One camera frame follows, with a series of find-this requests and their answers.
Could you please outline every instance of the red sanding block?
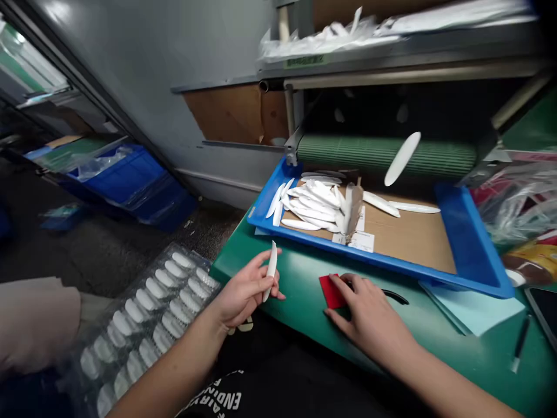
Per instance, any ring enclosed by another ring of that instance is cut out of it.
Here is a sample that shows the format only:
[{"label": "red sanding block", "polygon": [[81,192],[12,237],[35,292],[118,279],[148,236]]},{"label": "red sanding block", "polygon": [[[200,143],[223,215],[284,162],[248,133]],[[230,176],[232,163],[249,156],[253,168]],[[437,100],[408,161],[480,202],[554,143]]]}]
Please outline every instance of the red sanding block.
[{"label": "red sanding block", "polygon": [[337,309],[346,306],[344,296],[329,276],[320,277],[319,282],[321,282],[321,288],[323,289],[323,294],[325,295],[325,300],[327,301],[327,307],[329,309]]}]

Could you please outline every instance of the pen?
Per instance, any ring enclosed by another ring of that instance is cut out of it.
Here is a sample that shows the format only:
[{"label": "pen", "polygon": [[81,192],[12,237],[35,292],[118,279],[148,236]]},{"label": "pen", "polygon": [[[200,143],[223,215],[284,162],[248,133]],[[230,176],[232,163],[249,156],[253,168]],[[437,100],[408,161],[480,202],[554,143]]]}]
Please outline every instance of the pen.
[{"label": "pen", "polygon": [[520,328],[520,334],[518,334],[518,341],[516,342],[515,348],[515,359],[512,361],[511,371],[516,373],[518,371],[518,366],[520,364],[520,355],[522,354],[522,347],[524,347],[524,341],[526,340],[526,334],[528,333],[528,328],[530,326],[531,314],[526,315],[524,322],[522,322],[522,328]]}]

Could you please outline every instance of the floor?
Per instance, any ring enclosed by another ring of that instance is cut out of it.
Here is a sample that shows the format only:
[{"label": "floor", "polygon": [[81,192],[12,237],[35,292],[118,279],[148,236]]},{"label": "floor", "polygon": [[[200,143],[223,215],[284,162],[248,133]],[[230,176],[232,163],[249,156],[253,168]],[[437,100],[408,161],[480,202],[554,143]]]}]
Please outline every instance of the floor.
[{"label": "floor", "polygon": [[75,201],[33,170],[1,162],[0,199],[12,217],[13,237],[0,245],[0,283],[57,276],[66,286],[116,297],[149,262],[176,242],[214,261],[244,212],[203,200],[168,235],[152,227],[97,215],[64,234],[40,229],[40,214]]}]

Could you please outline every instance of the green workbench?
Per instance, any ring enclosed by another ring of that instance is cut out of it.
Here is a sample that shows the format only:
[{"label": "green workbench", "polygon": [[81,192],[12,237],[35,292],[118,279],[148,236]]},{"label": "green workbench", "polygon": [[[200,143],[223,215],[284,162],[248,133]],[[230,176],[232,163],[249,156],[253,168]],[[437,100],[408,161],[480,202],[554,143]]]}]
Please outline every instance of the green workbench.
[{"label": "green workbench", "polygon": [[[244,216],[214,262],[211,276],[226,283],[256,254],[271,248],[272,238],[255,236],[254,230]],[[277,268],[280,290],[287,299],[269,299],[261,306],[267,314],[360,367],[377,372],[378,367],[323,314],[326,303],[318,278],[329,273],[357,273],[409,301],[409,305],[400,305],[389,299],[416,340],[431,353],[520,413],[532,417],[547,415],[557,390],[557,358],[536,320],[531,323],[518,373],[510,371],[525,312],[481,338],[463,336],[414,278],[281,237],[273,239],[283,249]],[[528,306],[522,291],[517,291],[517,298]]]}]

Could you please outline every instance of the black t-shirt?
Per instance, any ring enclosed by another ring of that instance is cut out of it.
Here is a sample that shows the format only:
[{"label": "black t-shirt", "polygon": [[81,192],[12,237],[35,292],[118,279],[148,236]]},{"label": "black t-shirt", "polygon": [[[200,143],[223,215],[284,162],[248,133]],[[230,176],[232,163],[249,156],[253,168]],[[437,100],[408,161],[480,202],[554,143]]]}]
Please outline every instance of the black t-shirt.
[{"label": "black t-shirt", "polygon": [[[227,337],[213,372],[218,378],[180,418],[393,416],[393,405],[387,412],[372,395],[385,379],[393,386],[391,379],[357,369],[263,313],[252,318]],[[399,389],[394,383],[392,391]],[[398,403],[400,393],[393,399]]]}]

